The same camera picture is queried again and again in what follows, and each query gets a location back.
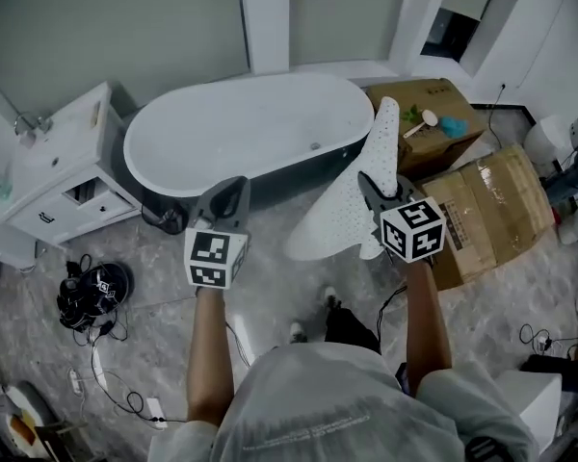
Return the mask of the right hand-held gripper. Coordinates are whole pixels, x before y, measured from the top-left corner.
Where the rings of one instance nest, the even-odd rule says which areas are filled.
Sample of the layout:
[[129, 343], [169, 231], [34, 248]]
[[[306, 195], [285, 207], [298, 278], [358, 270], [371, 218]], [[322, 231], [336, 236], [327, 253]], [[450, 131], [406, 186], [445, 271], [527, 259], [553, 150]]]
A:
[[431, 196], [425, 196], [405, 176], [397, 176], [397, 190], [384, 195], [365, 172], [357, 184], [376, 228], [372, 235], [386, 250], [406, 263], [430, 260], [445, 243], [446, 218]]

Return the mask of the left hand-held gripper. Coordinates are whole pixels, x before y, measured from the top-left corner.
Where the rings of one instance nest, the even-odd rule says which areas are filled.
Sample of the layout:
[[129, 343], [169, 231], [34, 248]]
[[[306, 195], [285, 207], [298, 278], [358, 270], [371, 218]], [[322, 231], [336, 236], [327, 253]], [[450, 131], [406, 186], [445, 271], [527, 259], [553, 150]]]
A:
[[184, 232], [184, 266], [195, 287], [228, 290], [250, 246], [250, 180], [236, 176], [204, 192]]

